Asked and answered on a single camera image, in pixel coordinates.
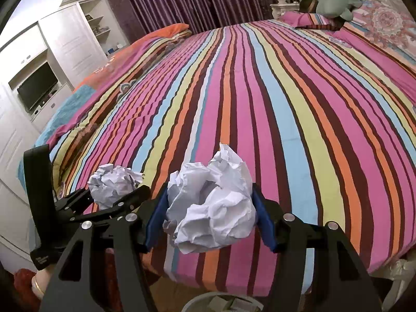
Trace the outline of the person's left hand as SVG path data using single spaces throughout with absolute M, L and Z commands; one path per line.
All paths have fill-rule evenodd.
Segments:
M 48 265 L 45 269 L 38 270 L 31 279 L 33 294 L 40 300 L 44 297 L 55 267 L 55 264 Z

